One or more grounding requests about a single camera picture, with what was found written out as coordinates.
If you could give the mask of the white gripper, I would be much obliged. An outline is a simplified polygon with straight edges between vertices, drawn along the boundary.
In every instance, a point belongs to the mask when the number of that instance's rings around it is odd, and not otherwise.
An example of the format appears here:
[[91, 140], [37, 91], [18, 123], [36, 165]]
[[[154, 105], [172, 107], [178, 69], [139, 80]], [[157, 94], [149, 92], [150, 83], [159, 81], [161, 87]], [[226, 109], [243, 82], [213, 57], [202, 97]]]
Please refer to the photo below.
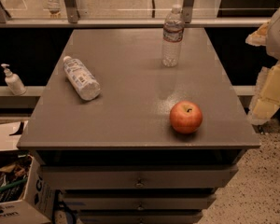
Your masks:
[[[259, 47], [266, 45], [267, 54], [280, 60], [280, 11], [264, 22], [245, 39], [246, 44]], [[280, 108], [280, 61], [272, 68], [262, 67], [255, 86], [254, 96], [247, 115], [252, 125], [263, 125]]]

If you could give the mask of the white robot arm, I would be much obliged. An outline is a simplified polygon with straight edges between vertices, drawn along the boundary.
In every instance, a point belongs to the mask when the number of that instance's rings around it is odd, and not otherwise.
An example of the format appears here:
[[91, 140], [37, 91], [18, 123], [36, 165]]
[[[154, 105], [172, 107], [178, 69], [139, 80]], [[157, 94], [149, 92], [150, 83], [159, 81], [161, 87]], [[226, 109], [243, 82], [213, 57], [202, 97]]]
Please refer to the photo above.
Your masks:
[[245, 42], [255, 47], [264, 46], [266, 53], [277, 60], [272, 68], [261, 68], [249, 105], [249, 122], [263, 125], [280, 108], [280, 8]]

